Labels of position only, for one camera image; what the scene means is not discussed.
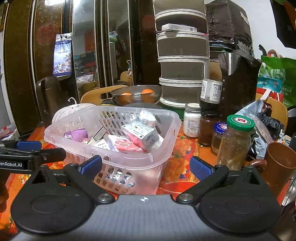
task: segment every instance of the table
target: table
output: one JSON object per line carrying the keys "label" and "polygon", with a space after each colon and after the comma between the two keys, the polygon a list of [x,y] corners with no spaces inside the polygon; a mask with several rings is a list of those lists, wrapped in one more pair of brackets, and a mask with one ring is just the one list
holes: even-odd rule
{"label": "table", "polygon": [[[28,138],[28,141],[40,141],[42,148],[54,148],[50,143],[43,139],[44,127],[37,127]],[[181,126],[178,137],[173,149],[172,157],[163,172],[163,177],[160,181],[156,194],[171,194],[176,197],[178,194],[192,187],[199,180],[190,172],[189,161],[192,156],[199,156],[211,165],[216,164],[216,155],[212,152],[211,147],[203,147],[199,145],[196,138],[186,137]],[[50,169],[62,169],[63,162],[54,162],[47,164]],[[9,240],[11,235],[17,233],[17,229],[10,215],[10,206],[30,175],[11,174],[6,182],[6,187],[9,191],[7,200],[7,209],[0,213],[0,240]],[[283,190],[282,197],[279,197],[279,203],[283,199],[286,191]]]}

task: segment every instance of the mirror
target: mirror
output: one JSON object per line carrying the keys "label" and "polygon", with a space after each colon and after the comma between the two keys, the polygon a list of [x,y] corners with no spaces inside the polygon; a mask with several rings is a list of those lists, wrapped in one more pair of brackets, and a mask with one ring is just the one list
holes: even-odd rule
{"label": "mirror", "polygon": [[94,0],[73,0],[73,55],[80,98],[99,88],[95,46]]}
{"label": "mirror", "polygon": [[132,85],[128,0],[108,0],[110,66],[113,85]]}

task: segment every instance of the red bag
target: red bag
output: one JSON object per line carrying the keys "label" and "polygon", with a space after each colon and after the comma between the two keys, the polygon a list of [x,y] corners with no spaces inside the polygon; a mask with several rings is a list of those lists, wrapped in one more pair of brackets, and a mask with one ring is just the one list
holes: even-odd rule
{"label": "red bag", "polygon": [[276,99],[276,100],[278,100],[278,101],[280,101],[280,102],[283,103],[283,100],[284,100],[284,95],[283,94],[279,94],[277,92],[271,91],[271,89],[263,89],[263,88],[257,87],[257,93],[258,94],[264,95],[264,93],[266,91],[269,91],[270,92],[269,93],[269,97],[271,97],[272,99]]}

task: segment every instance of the blue jar lid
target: blue jar lid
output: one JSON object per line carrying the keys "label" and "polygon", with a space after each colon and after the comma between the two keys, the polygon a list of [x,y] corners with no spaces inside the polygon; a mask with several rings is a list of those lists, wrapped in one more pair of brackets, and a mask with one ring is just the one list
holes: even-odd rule
{"label": "blue jar lid", "polygon": [[225,122],[219,122],[215,124],[214,130],[216,133],[223,135],[223,133],[227,130],[227,124]]}

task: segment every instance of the stacked white storage rack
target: stacked white storage rack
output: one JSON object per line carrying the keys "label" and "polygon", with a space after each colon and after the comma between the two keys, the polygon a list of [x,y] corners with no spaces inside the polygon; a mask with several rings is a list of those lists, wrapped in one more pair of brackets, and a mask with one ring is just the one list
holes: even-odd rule
{"label": "stacked white storage rack", "polygon": [[[158,62],[161,64],[161,103],[185,108],[200,101],[203,78],[209,78],[210,47],[204,0],[153,0]],[[163,31],[166,24],[195,31]]]}

